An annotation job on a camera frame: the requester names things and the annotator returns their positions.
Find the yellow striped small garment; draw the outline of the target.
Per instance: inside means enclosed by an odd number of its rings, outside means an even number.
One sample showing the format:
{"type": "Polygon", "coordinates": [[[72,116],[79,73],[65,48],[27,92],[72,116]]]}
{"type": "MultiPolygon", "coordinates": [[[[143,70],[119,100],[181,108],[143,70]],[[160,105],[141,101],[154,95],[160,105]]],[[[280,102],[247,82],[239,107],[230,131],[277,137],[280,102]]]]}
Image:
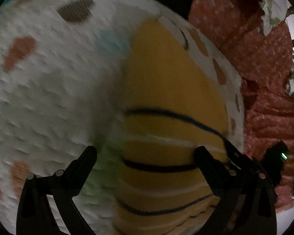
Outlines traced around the yellow striped small garment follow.
{"type": "Polygon", "coordinates": [[[158,110],[228,133],[226,106],[214,83],[175,37],[150,19],[134,36],[126,64],[115,234],[182,234],[205,222],[218,204],[191,157],[205,146],[226,162],[221,138],[158,110]]]}

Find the red dotted quilt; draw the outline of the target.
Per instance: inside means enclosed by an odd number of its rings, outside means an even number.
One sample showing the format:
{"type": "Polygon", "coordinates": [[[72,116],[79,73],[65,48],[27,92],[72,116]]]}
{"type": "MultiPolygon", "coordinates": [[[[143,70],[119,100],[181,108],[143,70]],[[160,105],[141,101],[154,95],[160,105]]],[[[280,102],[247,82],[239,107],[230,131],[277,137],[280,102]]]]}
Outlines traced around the red dotted quilt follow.
{"type": "Polygon", "coordinates": [[[288,147],[276,210],[294,206],[294,98],[287,95],[292,40],[287,24],[263,33],[261,0],[194,0],[189,21],[223,53],[242,77],[244,152],[262,159],[278,142],[288,147]]]}

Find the white quilted heart blanket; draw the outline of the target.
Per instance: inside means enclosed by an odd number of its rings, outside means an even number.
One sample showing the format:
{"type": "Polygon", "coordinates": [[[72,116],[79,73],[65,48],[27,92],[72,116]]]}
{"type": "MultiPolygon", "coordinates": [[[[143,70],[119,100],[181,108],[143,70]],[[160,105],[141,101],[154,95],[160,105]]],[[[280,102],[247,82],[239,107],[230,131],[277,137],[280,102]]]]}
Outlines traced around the white quilted heart blanket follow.
{"type": "Polygon", "coordinates": [[[26,178],[52,176],[87,146],[97,160],[73,202],[95,234],[115,234],[126,64],[139,27],[158,20],[214,83],[228,133],[170,111],[243,153],[242,79],[197,28],[155,0],[11,0],[0,7],[0,234],[17,234],[26,178]]]}

